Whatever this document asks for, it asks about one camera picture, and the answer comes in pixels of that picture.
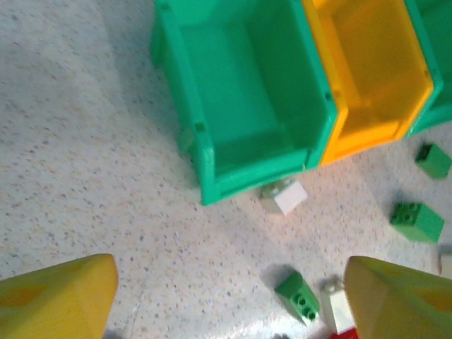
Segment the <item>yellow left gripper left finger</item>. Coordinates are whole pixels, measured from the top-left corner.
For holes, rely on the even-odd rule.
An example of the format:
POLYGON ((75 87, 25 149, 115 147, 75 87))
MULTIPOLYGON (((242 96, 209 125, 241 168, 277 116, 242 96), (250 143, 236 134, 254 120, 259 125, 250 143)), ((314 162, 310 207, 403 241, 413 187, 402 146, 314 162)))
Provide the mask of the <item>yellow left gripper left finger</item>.
POLYGON ((1 281, 2 338, 101 338, 118 287, 111 254, 1 281))

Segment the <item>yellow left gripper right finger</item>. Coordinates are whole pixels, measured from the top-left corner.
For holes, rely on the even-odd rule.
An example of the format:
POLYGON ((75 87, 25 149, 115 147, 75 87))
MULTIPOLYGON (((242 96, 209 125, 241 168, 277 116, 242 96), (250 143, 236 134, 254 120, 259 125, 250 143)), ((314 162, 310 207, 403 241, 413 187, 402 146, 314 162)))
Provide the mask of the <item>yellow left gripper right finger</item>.
POLYGON ((351 256, 344 282, 360 338, 451 337, 451 280, 351 256))

